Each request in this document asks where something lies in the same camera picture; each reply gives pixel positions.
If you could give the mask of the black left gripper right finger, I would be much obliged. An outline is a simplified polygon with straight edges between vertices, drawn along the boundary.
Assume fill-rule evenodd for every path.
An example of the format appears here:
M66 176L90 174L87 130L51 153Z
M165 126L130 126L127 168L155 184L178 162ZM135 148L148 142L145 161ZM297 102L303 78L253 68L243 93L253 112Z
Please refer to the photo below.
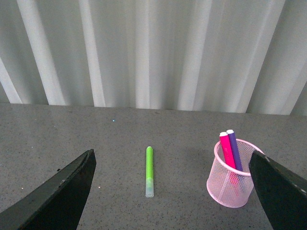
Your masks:
M255 150L249 163L254 187L274 230L307 228L307 181Z

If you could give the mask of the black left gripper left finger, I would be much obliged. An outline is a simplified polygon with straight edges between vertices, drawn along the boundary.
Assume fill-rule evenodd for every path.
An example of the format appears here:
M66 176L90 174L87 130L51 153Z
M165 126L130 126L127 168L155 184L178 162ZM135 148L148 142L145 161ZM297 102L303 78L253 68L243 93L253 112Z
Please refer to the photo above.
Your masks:
M75 230L96 168L93 149L81 154L0 214L2 230Z

